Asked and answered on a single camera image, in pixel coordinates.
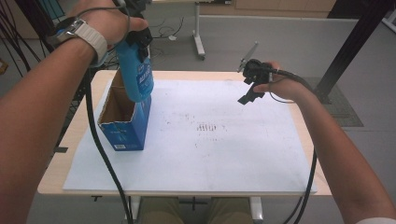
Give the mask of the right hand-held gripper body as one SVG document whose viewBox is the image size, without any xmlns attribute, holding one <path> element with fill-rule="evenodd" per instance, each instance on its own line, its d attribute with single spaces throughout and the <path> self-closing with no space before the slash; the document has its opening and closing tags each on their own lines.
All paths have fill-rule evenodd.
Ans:
<svg viewBox="0 0 396 224">
<path fill-rule="evenodd" d="M 269 63 L 262 63 L 257 59 L 252 59 L 259 42 L 255 41 L 253 47 L 247 54 L 240 60 L 237 72 L 241 72 L 245 78 L 244 82 L 248 85 L 254 84 L 267 84 L 273 81 L 274 67 Z"/>
</svg>

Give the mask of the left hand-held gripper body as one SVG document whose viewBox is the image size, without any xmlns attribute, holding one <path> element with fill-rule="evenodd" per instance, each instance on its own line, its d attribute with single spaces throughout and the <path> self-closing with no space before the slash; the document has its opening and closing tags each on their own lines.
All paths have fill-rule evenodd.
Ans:
<svg viewBox="0 0 396 224">
<path fill-rule="evenodd" d="M 150 4 L 150 0 L 113 0 L 113 3 L 123 14 L 142 18 L 142 12 Z"/>
</svg>

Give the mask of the blue plastic bottle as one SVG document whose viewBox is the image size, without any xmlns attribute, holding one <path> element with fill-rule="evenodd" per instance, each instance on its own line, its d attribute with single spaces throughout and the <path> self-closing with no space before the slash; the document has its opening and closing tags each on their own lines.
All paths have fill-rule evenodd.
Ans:
<svg viewBox="0 0 396 224">
<path fill-rule="evenodd" d="M 116 52 L 128 98 L 137 103 L 146 100 L 154 86 L 148 48 L 122 41 L 117 45 Z"/>
</svg>

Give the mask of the blue cardboard box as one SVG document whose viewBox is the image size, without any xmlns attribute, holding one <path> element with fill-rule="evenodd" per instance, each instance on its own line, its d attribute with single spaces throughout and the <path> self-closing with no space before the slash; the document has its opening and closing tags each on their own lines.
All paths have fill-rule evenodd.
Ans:
<svg viewBox="0 0 396 224">
<path fill-rule="evenodd" d="M 116 151 L 143 150 L 149 123 L 151 97 L 136 103 L 129 99 L 120 71 L 112 79 L 97 121 Z"/>
</svg>

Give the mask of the person's right hand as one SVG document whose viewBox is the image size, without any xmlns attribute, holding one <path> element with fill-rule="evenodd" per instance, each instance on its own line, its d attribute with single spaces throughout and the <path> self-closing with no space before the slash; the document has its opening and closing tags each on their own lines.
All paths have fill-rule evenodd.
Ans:
<svg viewBox="0 0 396 224">
<path fill-rule="evenodd" d="M 272 74 L 272 80 L 267 84 L 260 84 L 253 88 L 256 93 L 269 93 L 272 96 L 280 97 L 284 100 L 296 102 L 306 91 L 301 83 L 294 81 L 277 73 Z"/>
</svg>

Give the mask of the person's left hand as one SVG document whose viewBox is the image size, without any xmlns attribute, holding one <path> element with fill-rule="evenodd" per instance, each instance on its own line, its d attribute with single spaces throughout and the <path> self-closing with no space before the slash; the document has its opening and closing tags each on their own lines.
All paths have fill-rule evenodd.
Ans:
<svg viewBox="0 0 396 224">
<path fill-rule="evenodd" d="M 121 13 L 112 0 L 78 0 L 67 15 L 87 22 L 106 39 L 109 47 L 121 42 L 130 31 L 149 27 L 146 20 Z"/>
</svg>

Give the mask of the white background desk leg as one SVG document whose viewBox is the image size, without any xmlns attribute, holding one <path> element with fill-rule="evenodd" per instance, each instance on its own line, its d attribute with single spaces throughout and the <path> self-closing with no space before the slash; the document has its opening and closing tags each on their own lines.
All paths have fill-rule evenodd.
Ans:
<svg viewBox="0 0 396 224">
<path fill-rule="evenodd" d="M 201 60 L 205 59 L 205 48 L 200 36 L 200 3 L 194 3 L 194 30 L 192 32 L 197 55 Z"/>
</svg>

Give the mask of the white table mat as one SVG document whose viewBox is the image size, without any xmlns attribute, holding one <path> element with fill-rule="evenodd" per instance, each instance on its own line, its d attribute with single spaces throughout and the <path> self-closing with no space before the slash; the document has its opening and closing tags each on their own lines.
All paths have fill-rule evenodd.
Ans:
<svg viewBox="0 0 396 224">
<path fill-rule="evenodd" d="M 65 190 L 137 194 L 300 194 L 310 168 L 290 107 L 264 96 L 238 103 L 242 81 L 156 80 L 143 149 L 101 140 L 111 177 L 90 133 L 78 144 Z"/>
</svg>

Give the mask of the black metal stand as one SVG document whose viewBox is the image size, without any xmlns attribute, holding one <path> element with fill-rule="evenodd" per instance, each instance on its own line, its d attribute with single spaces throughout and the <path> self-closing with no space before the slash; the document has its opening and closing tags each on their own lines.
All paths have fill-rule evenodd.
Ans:
<svg viewBox="0 0 396 224">
<path fill-rule="evenodd" d="M 332 88 L 347 70 L 394 2 L 395 0 L 370 1 L 365 12 L 361 15 L 324 76 L 315 87 L 315 95 L 322 103 L 329 103 L 328 96 Z"/>
</svg>

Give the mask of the white table leg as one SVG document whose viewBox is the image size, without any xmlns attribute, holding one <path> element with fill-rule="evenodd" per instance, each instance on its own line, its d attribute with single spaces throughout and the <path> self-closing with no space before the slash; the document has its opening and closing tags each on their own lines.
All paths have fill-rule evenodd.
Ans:
<svg viewBox="0 0 396 224">
<path fill-rule="evenodd" d="M 250 212 L 254 224 L 263 224 L 262 200 L 260 197 L 250 197 Z"/>
<path fill-rule="evenodd" d="M 128 205 L 129 205 L 130 213 L 131 213 L 134 223 L 136 223 L 138 220 L 140 202 L 141 202 L 140 196 L 129 196 L 128 197 Z"/>
</svg>

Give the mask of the person's right leg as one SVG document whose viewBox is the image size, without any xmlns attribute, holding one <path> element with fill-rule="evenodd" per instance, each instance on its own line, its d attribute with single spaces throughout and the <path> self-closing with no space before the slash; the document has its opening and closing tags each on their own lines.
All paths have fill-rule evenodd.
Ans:
<svg viewBox="0 0 396 224">
<path fill-rule="evenodd" d="M 212 198 L 207 224 L 253 224 L 248 198 Z"/>
</svg>

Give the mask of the person's leg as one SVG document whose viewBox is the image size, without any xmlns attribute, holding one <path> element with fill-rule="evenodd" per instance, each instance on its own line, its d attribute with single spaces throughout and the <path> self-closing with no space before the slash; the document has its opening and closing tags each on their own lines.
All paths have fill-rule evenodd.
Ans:
<svg viewBox="0 0 396 224">
<path fill-rule="evenodd" d="M 178 198 L 144 197 L 139 208 L 139 224 L 184 224 Z"/>
<path fill-rule="evenodd" d="M 207 224 L 253 224 L 248 198 L 212 198 Z"/>
</svg>

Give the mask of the person's left leg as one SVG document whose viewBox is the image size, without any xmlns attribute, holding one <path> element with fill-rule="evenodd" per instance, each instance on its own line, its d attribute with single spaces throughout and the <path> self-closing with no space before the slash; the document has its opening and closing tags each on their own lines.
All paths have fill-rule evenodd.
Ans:
<svg viewBox="0 0 396 224">
<path fill-rule="evenodd" d="M 184 224 L 178 198 L 144 197 L 139 208 L 139 224 Z"/>
</svg>

